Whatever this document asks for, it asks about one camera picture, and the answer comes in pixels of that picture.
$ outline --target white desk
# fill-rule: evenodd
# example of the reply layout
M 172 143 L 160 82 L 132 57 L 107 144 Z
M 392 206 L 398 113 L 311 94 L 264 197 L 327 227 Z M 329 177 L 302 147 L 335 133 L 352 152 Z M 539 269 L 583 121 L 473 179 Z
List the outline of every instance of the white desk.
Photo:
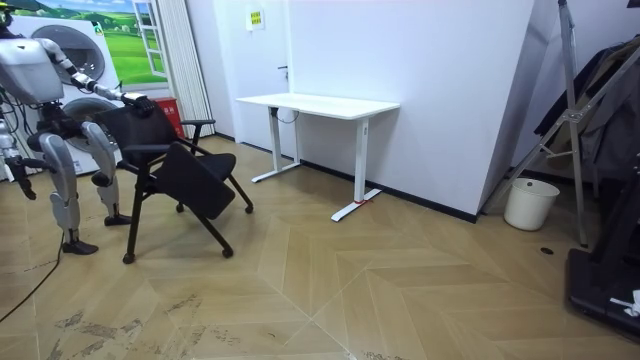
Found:
M 381 190 L 379 189 L 373 189 L 366 194 L 364 193 L 364 182 L 367 168 L 369 119 L 381 112 L 397 109 L 400 107 L 400 104 L 291 93 L 254 96 L 239 98 L 236 100 L 250 104 L 266 105 L 269 109 L 268 114 L 271 128 L 271 143 L 273 145 L 273 171 L 253 178 L 252 181 L 254 183 L 260 182 L 268 177 L 300 165 L 300 157 L 298 155 L 298 130 L 295 122 L 293 123 L 296 134 L 294 162 L 293 164 L 284 167 L 281 165 L 282 155 L 280 150 L 280 132 L 278 127 L 279 121 L 277 118 L 277 110 L 278 108 L 288 108 L 303 114 L 358 122 L 358 132 L 356 134 L 356 179 L 354 184 L 355 189 L 353 202 L 347 205 L 344 209 L 333 214 L 331 220 L 340 221 L 347 214 L 380 193 Z

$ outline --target black chair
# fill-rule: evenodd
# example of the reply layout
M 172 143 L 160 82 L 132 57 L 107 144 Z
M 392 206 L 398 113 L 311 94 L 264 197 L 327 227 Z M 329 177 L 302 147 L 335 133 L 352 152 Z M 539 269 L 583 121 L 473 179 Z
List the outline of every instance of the black chair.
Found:
M 120 147 L 122 161 L 118 167 L 137 175 L 127 253 L 122 259 L 125 264 L 135 261 L 142 202 L 153 194 L 166 194 L 177 200 L 178 212 L 183 212 L 185 205 L 189 207 L 222 245 L 222 255 L 233 256 L 229 243 L 208 219 L 217 218 L 235 198 L 234 191 L 224 183 L 226 179 L 247 203 L 246 213 L 253 212 L 253 203 L 231 175 L 235 156 L 211 154 L 197 145 L 202 125 L 213 124 L 215 120 L 183 121 L 183 125 L 196 127 L 193 142 L 178 137 L 157 105 L 148 117 L 139 117 L 133 107 L 125 106 L 98 113 L 95 120 L 106 126 Z M 152 171 L 158 164 L 160 168 Z

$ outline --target white bucket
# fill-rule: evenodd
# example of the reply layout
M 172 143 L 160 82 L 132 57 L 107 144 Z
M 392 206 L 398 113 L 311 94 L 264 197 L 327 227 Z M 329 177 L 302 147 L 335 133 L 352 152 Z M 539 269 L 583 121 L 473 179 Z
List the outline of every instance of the white bucket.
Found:
M 511 185 L 504 220 L 521 230 L 538 230 L 559 194 L 558 188 L 542 181 L 516 179 Z

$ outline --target landscape poster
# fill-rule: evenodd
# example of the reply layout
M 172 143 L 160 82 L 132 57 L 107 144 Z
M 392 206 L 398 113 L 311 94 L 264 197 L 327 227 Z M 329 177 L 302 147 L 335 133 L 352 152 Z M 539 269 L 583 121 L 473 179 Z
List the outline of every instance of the landscape poster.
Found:
M 40 0 L 37 11 L 18 10 L 16 15 L 58 19 L 87 20 L 100 23 L 118 78 L 123 85 L 166 82 L 167 79 L 151 73 L 144 48 L 142 33 L 138 29 L 131 0 Z M 142 22 L 150 24 L 149 10 L 138 5 Z M 149 47 L 158 44 L 152 32 L 145 31 Z M 162 60 L 153 54 L 154 66 L 162 71 Z

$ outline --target white robot body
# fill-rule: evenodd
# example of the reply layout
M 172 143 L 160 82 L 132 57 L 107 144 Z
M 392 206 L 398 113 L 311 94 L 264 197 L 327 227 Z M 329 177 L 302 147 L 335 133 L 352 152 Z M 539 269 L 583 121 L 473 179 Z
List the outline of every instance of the white robot body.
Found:
M 0 84 L 27 105 L 56 101 L 64 96 L 51 59 L 40 42 L 33 39 L 0 41 Z

